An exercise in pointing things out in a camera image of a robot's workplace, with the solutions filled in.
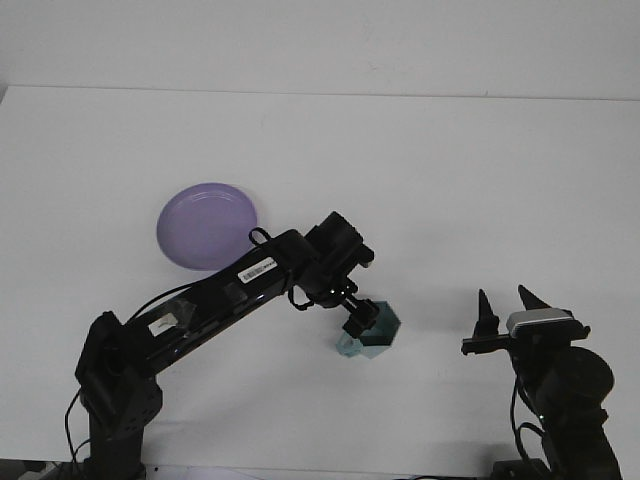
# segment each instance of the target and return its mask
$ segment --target cable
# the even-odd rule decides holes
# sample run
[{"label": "cable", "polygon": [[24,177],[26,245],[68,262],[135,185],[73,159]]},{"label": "cable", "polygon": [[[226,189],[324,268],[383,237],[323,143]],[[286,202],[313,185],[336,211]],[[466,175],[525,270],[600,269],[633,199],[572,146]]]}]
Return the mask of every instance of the cable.
[{"label": "cable", "polygon": [[129,319],[129,321],[133,320],[134,318],[137,318],[138,315],[140,315],[144,310],[147,309],[147,307],[149,307],[149,305],[152,305],[154,303],[156,303],[158,300],[166,297],[167,295],[171,295],[172,293],[176,293],[179,292],[181,290],[186,290],[187,288],[191,288],[191,287],[195,287],[196,285],[198,285],[199,283],[203,282],[204,280],[206,280],[206,278],[203,278],[201,280],[196,280],[195,282],[191,282],[191,283],[186,283],[184,285],[180,285],[179,287],[175,287],[172,288],[171,290],[167,290],[166,292],[161,293],[160,295],[156,295],[155,297],[153,297],[151,300],[149,300],[147,303],[145,303],[144,305],[142,305],[137,311],[136,313],[134,313],[133,315],[131,315],[131,318]]},{"label": "cable", "polygon": [[541,438],[544,435],[544,432],[542,431],[542,429],[540,429],[539,427],[535,426],[530,422],[523,422],[522,424],[520,424],[520,426],[516,427],[516,398],[518,397],[519,390],[520,390],[519,381],[520,381],[520,377],[516,375],[516,380],[513,384],[513,392],[511,394],[511,405],[509,407],[509,420],[511,423],[511,431],[513,432],[513,436],[516,442],[516,449],[518,450],[518,454],[520,454],[520,458],[522,458],[522,461],[526,463],[529,467],[531,467],[531,469],[533,469],[540,476],[540,478],[547,478],[547,475],[544,472],[541,472],[538,469],[537,465],[535,465],[531,461],[531,458],[527,454],[527,451],[524,448],[524,444],[522,443],[523,429],[531,430],[532,432],[538,434]]},{"label": "cable", "polygon": [[[76,456],[78,455],[78,452],[80,451],[80,449],[84,447],[86,444],[88,444],[90,441],[91,439],[87,438],[84,442],[82,442],[80,445],[76,447],[76,449],[74,450]],[[52,462],[52,463],[55,465],[56,469],[58,470],[58,475],[56,475],[56,480],[60,480],[60,476],[64,471],[64,467],[66,465],[69,465],[69,463],[56,463],[56,462]]]},{"label": "cable", "polygon": [[67,443],[69,444],[69,451],[71,452],[71,462],[72,462],[72,464],[71,464],[71,475],[73,475],[73,469],[75,467],[75,469],[78,471],[78,473],[82,474],[82,476],[86,480],[87,477],[85,476],[84,472],[82,470],[80,470],[80,465],[78,465],[78,459],[76,457],[77,450],[74,450],[74,448],[73,448],[73,442],[71,441],[71,431],[69,429],[69,414],[71,413],[71,410],[73,409],[73,406],[78,401],[78,398],[80,398],[80,392],[81,392],[81,390],[78,390],[76,392],[76,394],[73,396],[73,400],[71,400],[71,403],[69,404],[69,408],[67,408],[67,412],[64,414],[64,430],[65,430],[65,433],[67,434]]}]

